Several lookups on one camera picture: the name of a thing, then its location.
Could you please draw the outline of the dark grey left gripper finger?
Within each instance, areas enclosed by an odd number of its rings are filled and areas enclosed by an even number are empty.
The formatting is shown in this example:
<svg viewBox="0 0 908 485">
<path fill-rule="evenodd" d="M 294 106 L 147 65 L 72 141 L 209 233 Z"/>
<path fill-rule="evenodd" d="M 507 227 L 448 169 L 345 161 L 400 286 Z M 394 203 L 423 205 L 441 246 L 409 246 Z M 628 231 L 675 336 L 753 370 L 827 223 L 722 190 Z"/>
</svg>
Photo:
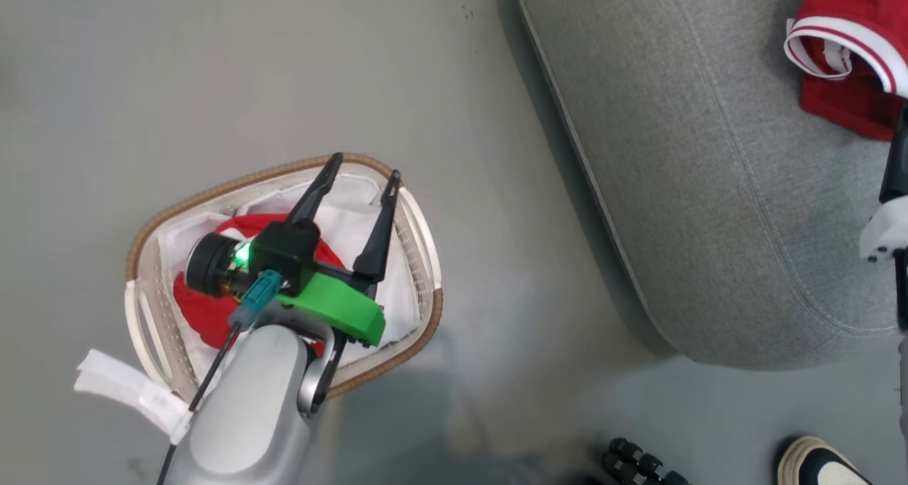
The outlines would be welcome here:
<svg viewBox="0 0 908 485">
<path fill-rule="evenodd" d="M 331 191 L 338 169 L 343 164 L 344 153 L 337 152 L 331 155 L 326 165 L 317 174 L 307 190 L 288 213 L 285 221 L 289 225 L 308 225 L 314 223 L 316 213 L 321 206 L 322 199 Z"/>
<path fill-rule="evenodd" d="M 353 278 L 358 284 L 379 284 L 385 277 L 399 187 L 400 171 L 393 169 L 380 197 L 380 212 L 372 233 L 354 261 Z"/>
</svg>

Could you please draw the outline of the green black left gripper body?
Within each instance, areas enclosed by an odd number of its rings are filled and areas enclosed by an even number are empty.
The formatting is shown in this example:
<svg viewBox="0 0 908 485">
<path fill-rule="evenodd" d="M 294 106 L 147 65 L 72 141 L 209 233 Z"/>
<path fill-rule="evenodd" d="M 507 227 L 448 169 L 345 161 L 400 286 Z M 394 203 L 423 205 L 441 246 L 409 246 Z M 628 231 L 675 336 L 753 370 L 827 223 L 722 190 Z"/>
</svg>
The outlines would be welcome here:
<svg viewBox="0 0 908 485">
<path fill-rule="evenodd" d="M 353 270 L 316 260 L 320 230 L 314 223 L 272 221 L 252 240 L 220 233 L 201 237 L 188 256 L 185 284 L 208 297 L 238 297 L 229 327 L 247 331 L 272 301 L 297 308 L 352 340 L 376 346 L 386 321 L 377 284 L 358 284 Z"/>
</svg>

